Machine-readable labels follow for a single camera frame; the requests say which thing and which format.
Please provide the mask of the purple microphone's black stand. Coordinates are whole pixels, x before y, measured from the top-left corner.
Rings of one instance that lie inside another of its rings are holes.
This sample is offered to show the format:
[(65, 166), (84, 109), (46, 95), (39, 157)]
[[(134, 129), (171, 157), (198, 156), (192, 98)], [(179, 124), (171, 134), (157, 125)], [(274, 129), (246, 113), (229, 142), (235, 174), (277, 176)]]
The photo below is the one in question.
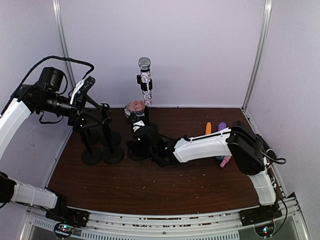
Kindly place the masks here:
[(97, 130), (85, 130), (82, 133), (81, 141), (84, 142), (84, 138), (86, 138), (87, 143), (89, 145), (94, 145), (100, 140), (100, 133)]

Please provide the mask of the pink microphone's black stand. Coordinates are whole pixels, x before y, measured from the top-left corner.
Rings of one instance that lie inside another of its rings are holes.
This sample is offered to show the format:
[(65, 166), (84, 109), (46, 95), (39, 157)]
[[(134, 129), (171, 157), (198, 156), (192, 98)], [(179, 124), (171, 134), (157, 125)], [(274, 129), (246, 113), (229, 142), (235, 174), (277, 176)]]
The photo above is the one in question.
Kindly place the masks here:
[(148, 126), (149, 119), (146, 113), (132, 112), (128, 118), (131, 122), (132, 140), (126, 142), (128, 157), (133, 161), (146, 160), (149, 157), (149, 142), (145, 136), (135, 136), (140, 127)]

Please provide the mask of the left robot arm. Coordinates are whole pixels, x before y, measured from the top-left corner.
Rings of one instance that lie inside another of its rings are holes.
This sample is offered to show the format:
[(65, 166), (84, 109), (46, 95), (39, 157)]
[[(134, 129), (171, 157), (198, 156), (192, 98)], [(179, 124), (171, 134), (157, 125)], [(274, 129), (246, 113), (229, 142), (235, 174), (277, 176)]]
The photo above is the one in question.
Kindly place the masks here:
[[(1, 155), (4, 155), (21, 125), (34, 113), (48, 112), (58, 117), (67, 117), (67, 124), (77, 132), (103, 124), (85, 109), (86, 103), (96, 108), (100, 107), (88, 96), (88, 91), (96, 80), (92, 76), (84, 77), (75, 85), (71, 96), (66, 97), (58, 94), (64, 77), (63, 71), (54, 67), (45, 67), (34, 84), (23, 84), (18, 87), (9, 105), (1, 113)], [(67, 207), (64, 196), (15, 180), (4, 172), (0, 174), (0, 202), (3, 205), (15, 202), (51, 210), (61, 222), (67, 222), (72, 218), (72, 211)]]

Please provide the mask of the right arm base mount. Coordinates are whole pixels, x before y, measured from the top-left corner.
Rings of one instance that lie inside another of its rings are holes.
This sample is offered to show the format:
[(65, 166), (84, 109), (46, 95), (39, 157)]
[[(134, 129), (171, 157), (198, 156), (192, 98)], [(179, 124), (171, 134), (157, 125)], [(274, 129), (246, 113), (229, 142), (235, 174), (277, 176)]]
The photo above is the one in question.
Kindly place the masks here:
[(276, 226), (274, 220), (282, 216), (282, 211), (274, 206), (259, 206), (239, 212), (239, 218), (243, 227), (254, 226), (255, 233), (259, 237), (271, 237)]

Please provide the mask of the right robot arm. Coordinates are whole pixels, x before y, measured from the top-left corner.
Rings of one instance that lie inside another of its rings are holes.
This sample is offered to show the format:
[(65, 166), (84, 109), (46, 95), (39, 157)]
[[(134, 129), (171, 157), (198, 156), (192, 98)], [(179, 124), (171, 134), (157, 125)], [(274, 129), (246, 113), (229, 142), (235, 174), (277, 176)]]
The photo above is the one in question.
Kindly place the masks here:
[(231, 156), (239, 171), (247, 175), (261, 206), (259, 220), (268, 220), (275, 212), (276, 191), (271, 174), (272, 163), (282, 163), (266, 141), (253, 134), (242, 121), (220, 131), (165, 141), (158, 130), (142, 120), (132, 126), (133, 139), (126, 143), (128, 156), (134, 161), (150, 159), (160, 167), (184, 164), (193, 160)]

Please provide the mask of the rhinestone microphone's black stand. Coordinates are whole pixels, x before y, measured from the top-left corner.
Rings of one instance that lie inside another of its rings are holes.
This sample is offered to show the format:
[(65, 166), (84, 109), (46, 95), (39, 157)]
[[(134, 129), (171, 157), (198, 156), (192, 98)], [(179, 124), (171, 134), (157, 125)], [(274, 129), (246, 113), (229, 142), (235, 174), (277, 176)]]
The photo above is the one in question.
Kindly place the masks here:
[(153, 97), (152, 97), (152, 89), (153, 89), (153, 82), (151, 78), (151, 73), (149, 71), (141, 72), (139, 75), (136, 76), (137, 83), (140, 85), (140, 89), (143, 95), (143, 101), (145, 105), (144, 109), (144, 117), (146, 119), (147, 124), (149, 124), (149, 108), (153, 104)]

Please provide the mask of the orange microphone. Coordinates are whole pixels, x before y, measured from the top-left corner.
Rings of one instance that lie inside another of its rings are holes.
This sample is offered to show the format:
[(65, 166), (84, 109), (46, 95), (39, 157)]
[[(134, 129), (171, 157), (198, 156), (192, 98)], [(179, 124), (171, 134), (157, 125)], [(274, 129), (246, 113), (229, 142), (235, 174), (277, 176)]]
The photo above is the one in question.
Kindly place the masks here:
[(211, 122), (207, 122), (206, 126), (205, 126), (205, 134), (209, 135), (212, 133), (212, 123)]

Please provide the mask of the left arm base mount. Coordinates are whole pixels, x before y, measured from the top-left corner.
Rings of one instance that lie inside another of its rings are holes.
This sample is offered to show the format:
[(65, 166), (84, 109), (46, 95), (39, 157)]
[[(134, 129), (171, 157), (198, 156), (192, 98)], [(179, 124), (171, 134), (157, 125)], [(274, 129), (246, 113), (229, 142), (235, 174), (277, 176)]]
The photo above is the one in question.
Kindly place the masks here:
[(85, 210), (68, 208), (65, 214), (47, 209), (45, 217), (56, 221), (53, 233), (59, 239), (69, 238), (76, 229), (86, 227), (90, 213)]

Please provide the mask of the pink microphone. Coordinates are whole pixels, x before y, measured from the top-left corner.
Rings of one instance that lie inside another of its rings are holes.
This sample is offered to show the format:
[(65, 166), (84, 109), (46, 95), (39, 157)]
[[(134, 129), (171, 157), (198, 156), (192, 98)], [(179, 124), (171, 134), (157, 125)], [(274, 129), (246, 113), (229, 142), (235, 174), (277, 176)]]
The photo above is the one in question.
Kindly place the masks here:
[(230, 161), (230, 159), (232, 158), (232, 156), (224, 156), (224, 158), (222, 159), (221, 163), (220, 163), (220, 167), (224, 168), (226, 164), (228, 164), (228, 162)]

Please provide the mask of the silver rhinestone microphone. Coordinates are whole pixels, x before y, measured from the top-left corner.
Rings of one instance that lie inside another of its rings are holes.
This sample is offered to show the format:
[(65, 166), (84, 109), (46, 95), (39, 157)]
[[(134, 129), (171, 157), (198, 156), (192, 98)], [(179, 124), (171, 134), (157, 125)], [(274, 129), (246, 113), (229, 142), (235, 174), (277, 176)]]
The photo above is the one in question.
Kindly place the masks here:
[(140, 85), (140, 89), (143, 94), (144, 105), (151, 107), (153, 104), (153, 82), (150, 70), (151, 60), (148, 57), (143, 56), (138, 60), (138, 66), (140, 69), (140, 75), (137, 75), (137, 83)]

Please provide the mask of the orange microphone's black stand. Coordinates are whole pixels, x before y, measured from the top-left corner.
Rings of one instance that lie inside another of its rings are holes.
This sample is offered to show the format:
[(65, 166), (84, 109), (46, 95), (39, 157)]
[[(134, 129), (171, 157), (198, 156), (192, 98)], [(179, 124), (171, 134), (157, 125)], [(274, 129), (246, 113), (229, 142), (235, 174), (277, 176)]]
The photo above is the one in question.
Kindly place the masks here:
[(114, 131), (110, 127), (112, 119), (106, 117), (102, 121), (102, 136), (101, 144), (104, 146), (102, 151), (102, 159), (106, 164), (115, 165), (124, 159), (125, 153), (124, 149), (120, 146), (122, 142), (122, 137), (119, 132)]

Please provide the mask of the black microphone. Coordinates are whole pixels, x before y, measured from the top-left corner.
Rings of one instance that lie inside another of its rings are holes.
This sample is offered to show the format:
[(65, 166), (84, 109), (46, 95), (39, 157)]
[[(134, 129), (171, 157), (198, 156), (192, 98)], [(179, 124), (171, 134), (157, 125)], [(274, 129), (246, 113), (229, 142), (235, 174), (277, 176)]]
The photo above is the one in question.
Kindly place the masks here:
[(263, 149), (265, 154), (269, 156), (271, 159), (273, 160), (277, 159), (275, 152), (269, 147), (269, 145), (266, 142), (263, 143)]

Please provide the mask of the purple microphone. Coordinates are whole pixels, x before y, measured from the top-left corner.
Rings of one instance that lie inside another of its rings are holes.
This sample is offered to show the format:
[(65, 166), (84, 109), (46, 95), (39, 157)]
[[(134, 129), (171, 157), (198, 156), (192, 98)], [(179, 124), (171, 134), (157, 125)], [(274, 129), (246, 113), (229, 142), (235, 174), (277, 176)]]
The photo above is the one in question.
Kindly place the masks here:
[(226, 129), (227, 128), (227, 124), (225, 122), (220, 122), (217, 126), (217, 130), (218, 131), (221, 131), (223, 129)]

